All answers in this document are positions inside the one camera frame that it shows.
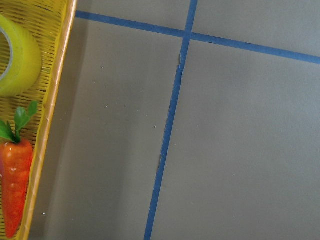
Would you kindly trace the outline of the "orange toy carrot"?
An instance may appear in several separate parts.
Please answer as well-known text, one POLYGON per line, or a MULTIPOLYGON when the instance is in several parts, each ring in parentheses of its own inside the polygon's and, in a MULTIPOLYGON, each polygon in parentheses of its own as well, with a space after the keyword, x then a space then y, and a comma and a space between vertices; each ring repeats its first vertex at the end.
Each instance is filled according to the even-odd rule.
POLYGON ((28 108, 17 107, 14 129, 7 121, 0 121, 0 181, 1 202, 5 235, 11 239, 16 234, 24 214, 33 147, 21 137, 21 130, 37 113, 38 102, 32 101, 28 108))

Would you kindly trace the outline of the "yellow tape roll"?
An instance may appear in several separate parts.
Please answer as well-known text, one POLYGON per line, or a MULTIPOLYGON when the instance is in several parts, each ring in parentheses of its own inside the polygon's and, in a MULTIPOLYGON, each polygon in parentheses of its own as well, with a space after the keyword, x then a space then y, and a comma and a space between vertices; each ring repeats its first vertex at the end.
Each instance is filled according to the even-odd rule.
POLYGON ((42 53, 33 34, 0 16, 0 96, 15 97, 29 90, 42 69, 42 53))

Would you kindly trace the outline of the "yellow plastic basket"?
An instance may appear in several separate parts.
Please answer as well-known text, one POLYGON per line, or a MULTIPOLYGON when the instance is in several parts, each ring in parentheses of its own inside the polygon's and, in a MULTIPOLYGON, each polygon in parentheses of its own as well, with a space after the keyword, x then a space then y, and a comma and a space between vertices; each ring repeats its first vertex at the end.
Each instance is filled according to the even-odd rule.
POLYGON ((36 114, 20 132, 33 149, 23 217, 12 238, 6 237, 4 217, 0 219, 3 240, 26 240, 29 237, 76 8, 75 0, 3 0, 0 3, 0 15, 22 25, 36 38, 42 58, 39 77, 30 89, 17 96, 0 96, 0 118, 9 122, 13 130, 16 109, 27 109, 32 101, 37 102, 36 114))

